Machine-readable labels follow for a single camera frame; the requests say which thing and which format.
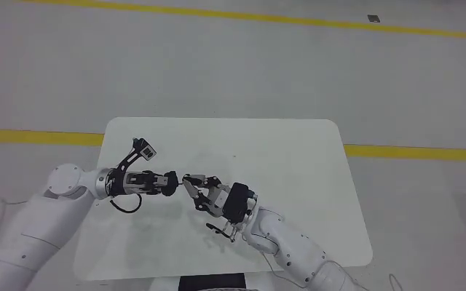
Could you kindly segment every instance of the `gray floor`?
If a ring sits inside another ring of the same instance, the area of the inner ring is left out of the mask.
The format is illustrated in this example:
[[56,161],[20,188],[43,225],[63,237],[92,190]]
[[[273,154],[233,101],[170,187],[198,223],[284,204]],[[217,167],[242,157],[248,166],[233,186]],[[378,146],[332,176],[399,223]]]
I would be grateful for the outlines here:
[[[139,1],[466,31],[462,1]],[[324,118],[345,143],[466,148],[466,40],[4,2],[0,127],[103,132],[115,116]],[[0,144],[1,197],[27,199],[56,165],[99,148]],[[372,290],[466,289],[466,164],[350,158],[374,259]],[[21,206],[8,206],[2,229]],[[173,290],[80,282],[76,237],[29,290]],[[284,290],[278,279],[249,287]]]

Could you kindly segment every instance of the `floor marking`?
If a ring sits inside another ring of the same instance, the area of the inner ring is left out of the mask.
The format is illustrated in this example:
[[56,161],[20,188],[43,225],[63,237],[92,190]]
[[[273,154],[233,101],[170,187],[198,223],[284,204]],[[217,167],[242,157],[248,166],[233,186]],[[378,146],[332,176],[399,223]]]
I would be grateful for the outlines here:
[[427,36],[453,37],[453,38],[461,38],[461,39],[466,38],[466,32],[463,32],[463,31],[444,31],[440,29],[430,29],[430,28],[412,28],[412,27],[403,27],[403,26],[396,26],[396,25],[382,25],[379,23],[351,23],[351,22],[345,22],[345,21],[286,17],[286,16],[279,16],[279,15],[260,15],[260,14],[243,13],[243,12],[225,12],[225,11],[194,9],[194,8],[180,8],[180,7],[161,7],[161,6],[142,5],[142,4],[116,3],[116,2],[93,1],[93,0],[20,0],[20,1],[41,3],[41,4],[59,4],[59,5],[68,5],[68,6],[76,6],[76,7],[151,12],[151,13],[157,13],[157,14],[193,15],[193,16],[199,16],[199,17],[250,20],[250,21],[270,22],[270,23],[288,23],[288,24],[294,24],[294,25],[325,26],[325,27],[343,28],[343,29],[381,31],[381,32],[388,32],[388,33],[407,33],[407,34],[418,34],[418,35],[427,35]]
[[[81,132],[35,132],[0,129],[0,143],[33,143],[62,146],[101,146],[103,134]],[[348,157],[385,159],[437,159],[466,161],[463,148],[417,148],[389,145],[344,145]]]

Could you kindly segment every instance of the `yellow floor stripe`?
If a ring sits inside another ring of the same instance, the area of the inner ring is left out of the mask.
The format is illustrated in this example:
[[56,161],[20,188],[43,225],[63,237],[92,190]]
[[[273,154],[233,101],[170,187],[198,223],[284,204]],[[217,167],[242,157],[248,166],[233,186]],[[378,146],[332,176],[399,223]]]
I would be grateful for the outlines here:
[[46,145],[101,146],[103,134],[78,132],[32,132],[0,130],[0,143],[39,143]]
[[[103,134],[79,132],[33,132],[0,129],[0,143],[35,143],[64,146],[101,146]],[[462,148],[414,148],[387,145],[344,145],[347,156],[386,159],[438,159],[466,161]]]
[[327,26],[332,28],[346,28],[346,29],[362,29],[367,31],[383,31],[390,33],[409,33],[421,34],[428,36],[443,36],[454,38],[466,38],[466,32],[463,31],[443,31],[438,29],[429,28],[409,28],[393,25],[381,25],[378,23],[349,23],[343,21],[330,21],[311,18],[296,18],[286,17],[279,15],[259,15],[241,12],[224,12],[205,9],[192,9],[192,8],[179,8],[179,7],[160,7],[149,6],[142,4],[131,3],[115,3],[108,1],[93,1],[93,0],[21,0],[23,2],[34,2],[43,4],[62,4],[78,7],[101,8],[101,9],[115,9],[115,10],[129,10],[139,12],[152,12],[160,14],[175,14],[175,15],[195,15],[200,17],[215,17],[215,18],[228,18],[237,20],[252,20],[263,21],[271,23],[289,23],[296,25],[313,25],[313,26]]

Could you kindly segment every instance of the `white table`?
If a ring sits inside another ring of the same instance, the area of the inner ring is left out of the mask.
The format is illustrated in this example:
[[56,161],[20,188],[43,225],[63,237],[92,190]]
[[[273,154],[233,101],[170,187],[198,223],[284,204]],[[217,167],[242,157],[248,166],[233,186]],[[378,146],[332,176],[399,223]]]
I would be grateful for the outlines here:
[[[216,175],[241,182],[343,266],[363,266],[372,249],[337,126],[328,120],[117,118],[109,122],[99,167],[115,167],[144,137],[157,151],[129,170]],[[117,198],[131,208],[137,197]],[[257,251],[205,227],[181,186],[144,196],[135,214],[96,202],[83,222],[74,270],[83,280],[269,271]]]

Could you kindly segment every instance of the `black cable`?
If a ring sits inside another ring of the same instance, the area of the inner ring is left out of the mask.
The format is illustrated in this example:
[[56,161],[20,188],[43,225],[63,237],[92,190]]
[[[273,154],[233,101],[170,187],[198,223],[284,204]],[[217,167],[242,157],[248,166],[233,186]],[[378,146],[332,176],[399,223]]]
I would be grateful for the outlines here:
[[143,203],[143,197],[141,197],[141,195],[139,195],[139,194],[136,194],[136,195],[138,195],[138,197],[139,197],[139,205],[138,205],[135,209],[133,209],[133,210],[124,210],[123,208],[121,208],[120,206],[118,206],[118,205],[114,202],[113,199],[110,200],[110,204],[112,204],[115,208],[117,208],[117,209],[118,209],[119,211],[121,211],[121,212],[124,212],[124,213],[134,213],[134,212],[138,211],[139,208],[141,208],[141,204]]

